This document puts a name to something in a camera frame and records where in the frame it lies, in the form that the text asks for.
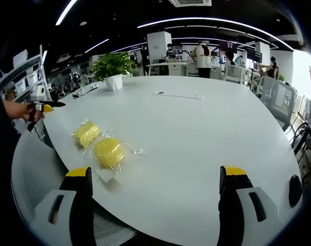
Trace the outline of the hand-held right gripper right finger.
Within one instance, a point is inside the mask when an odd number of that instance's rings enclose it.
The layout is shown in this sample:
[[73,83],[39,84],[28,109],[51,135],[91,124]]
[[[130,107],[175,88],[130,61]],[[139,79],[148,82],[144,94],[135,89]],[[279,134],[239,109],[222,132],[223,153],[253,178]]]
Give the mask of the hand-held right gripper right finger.
[[238,167],[220,167],[218,245],[269,245],[288,224],[288,217]]

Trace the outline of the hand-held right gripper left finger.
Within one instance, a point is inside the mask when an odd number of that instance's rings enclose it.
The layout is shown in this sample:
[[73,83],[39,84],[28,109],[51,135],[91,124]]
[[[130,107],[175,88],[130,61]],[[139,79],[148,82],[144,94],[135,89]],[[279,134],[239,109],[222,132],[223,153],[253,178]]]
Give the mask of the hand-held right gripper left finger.
[[92,170],[68,172],[35,207],[31,232],[41,245],[94,245]]

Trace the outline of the person's left hand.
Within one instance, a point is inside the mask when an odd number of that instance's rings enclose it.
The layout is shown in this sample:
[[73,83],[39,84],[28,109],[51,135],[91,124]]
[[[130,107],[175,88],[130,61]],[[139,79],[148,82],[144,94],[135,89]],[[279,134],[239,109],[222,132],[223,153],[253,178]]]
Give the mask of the person's left hand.
[[36,110],[35,104],[32,102],[20,104],[5,99],[3,99],[2,102],[10,119],[22,118],[25,121],[38,122],[41,118],[45,118],[44,113]]

